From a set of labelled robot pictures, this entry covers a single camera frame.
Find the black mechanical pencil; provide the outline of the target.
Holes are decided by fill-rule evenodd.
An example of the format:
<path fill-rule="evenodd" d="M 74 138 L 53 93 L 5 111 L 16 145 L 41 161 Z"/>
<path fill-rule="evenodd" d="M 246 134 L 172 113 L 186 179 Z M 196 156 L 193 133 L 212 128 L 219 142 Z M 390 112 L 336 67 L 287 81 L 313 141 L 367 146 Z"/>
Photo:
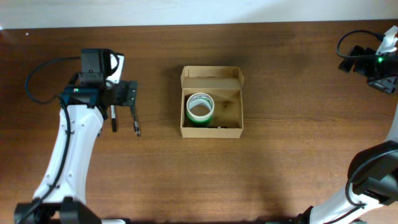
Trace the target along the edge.
<path fill-rule="evenodd" d="M 132 118 L 133 118 L 134 131 L 137 134 L 137 136 L 140 137 L 141 131 L 139 129 L 139 123 L 138 123 L 137 116 L 136 116 L 135 106 L 130 107 L 130 109 L 131 109 L 131 114 L 132 114 Z"/>

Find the black white marker pen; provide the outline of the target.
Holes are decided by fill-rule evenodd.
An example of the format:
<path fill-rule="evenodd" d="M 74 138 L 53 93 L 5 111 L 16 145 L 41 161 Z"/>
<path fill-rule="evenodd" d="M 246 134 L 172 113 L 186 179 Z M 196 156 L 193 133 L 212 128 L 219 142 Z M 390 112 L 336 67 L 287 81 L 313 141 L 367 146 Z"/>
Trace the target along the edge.
<path fill-rule="evenodd" d="M 112 130 L 114 133 L 117 132 L 117 119 L 116 119 L 116 108 L 114 105 L 110 106 L 111 109 L 111 124 L 112 124 Z"/>

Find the white masking tape roll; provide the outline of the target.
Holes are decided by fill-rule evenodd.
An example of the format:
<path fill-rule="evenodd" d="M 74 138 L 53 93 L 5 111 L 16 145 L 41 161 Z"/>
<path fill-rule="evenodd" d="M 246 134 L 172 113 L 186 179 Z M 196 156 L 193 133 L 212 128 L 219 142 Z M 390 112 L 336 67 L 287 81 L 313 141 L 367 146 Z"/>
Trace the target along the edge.
<path fill-rule="evenodd" d="M 192 109 L 196 106 L 204 106 L 208 109 L 207 114 L 196 115 Z M 213 116 L 215 111 L 215 102 L 213 98 L 207 93 L 194 93 L 192 94 L 186 103 L 186 114 L 190 114 L 194 118 L 205 119 L 206 117 Z"/>

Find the green tape roll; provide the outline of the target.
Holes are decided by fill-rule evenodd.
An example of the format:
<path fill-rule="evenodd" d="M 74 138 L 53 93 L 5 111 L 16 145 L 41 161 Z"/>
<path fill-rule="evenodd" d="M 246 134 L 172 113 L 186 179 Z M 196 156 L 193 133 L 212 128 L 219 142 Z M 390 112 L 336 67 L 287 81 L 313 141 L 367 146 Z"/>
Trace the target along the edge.
<path fill-rule="evenodd" d="M 198 119 L 194 118 L 190 114 L 187 114 L 187 118 L 188 122 L 194 127 L 206 127 L 211 123 L 213 116 L 206 117 L 205 119 Z"/>

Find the brown cardboard box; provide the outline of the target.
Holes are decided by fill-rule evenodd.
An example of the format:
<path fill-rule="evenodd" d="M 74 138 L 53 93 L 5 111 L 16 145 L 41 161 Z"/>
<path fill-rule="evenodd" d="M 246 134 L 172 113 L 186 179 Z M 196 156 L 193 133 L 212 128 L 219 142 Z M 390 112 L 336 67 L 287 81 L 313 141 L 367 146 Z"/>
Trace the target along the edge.
<path fill-rule="evenodd" d="M 237 66 L 185 66 L 181 74 L 182 100 L 180 130 L 184 138 L 240 138 L 243 123 L 244 76 Z M 194 93 L 207 93 L 215 102 L 213 119 L 208 126 L 194 127 L 188 122 L 186 103 Z M 207 114 L 204 106 L 196 106 L 196 115 Z"/>

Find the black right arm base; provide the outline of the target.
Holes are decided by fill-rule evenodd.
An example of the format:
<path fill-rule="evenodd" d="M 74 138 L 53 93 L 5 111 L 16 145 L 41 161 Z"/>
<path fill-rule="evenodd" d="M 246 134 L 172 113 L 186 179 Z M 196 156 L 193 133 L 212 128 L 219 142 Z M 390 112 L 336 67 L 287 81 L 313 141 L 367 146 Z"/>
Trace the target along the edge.
<path fill-rule="evenodd" d="M 274 222 L 265 222 L 265 224 L 334 224 L 334 223 L 351 223 L 359 217 L 359 213 L 363 212 L 363 207 L 354 207 L 348 212 L 343 212 L 334 217 L 325 212 L 318 211 L 317 208 L 310 206 L 306 211 L 300 213 L 297 217 L 279 220 Z"/>

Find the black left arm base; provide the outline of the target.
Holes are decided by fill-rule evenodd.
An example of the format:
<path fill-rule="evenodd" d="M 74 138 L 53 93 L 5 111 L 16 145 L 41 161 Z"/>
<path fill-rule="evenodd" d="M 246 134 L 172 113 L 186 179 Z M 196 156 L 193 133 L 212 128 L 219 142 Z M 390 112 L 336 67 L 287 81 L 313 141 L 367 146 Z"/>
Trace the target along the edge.
<path fill-rule="evenodd" d="M 83 203 L 65 198 L 61 202 L 45 203 L 35 199 L 18 203 L 14 210 L 14 223 L 19 224 L 128 224 L 128 218 L 101 219 Z"/>

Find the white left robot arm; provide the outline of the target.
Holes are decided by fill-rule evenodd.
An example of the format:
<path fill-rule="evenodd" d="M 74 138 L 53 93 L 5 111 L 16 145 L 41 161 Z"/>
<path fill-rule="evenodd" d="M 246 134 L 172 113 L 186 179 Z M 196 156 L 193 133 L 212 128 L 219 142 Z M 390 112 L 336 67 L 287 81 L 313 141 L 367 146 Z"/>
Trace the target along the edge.
<path fill-rule="evenodd" d="M 116 107 L 135 113 L 137 82 L 121 79 L 124 54 L 110 49 L 83 49 L 74 74 L 60 98 L 57 139 L 44 178 L 34 192 L 39 203 L 70 197 L 86 202 L 85 187 L 91 154 L 103 123 L 117 128 Z"/>

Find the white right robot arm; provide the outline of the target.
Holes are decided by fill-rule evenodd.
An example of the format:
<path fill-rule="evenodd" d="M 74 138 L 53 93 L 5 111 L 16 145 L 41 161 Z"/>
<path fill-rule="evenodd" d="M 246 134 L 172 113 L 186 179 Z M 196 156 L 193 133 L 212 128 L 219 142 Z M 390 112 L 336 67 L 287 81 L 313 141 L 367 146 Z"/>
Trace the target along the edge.
<path fill-rule="evenodd" d="M 370 32 L 380 41 L 377 50 L 354 46 L 343 58 L 339 70 L 354 71 L 367 84 L 383 93 L 397 93 L 397 26 L 384 34 Z M 397 120 L 383 143 L 354 156 L 345 186 L 326 202 L 310 206 L 292 223 L 359 223 L 360 216 L 397 201 Z"/>

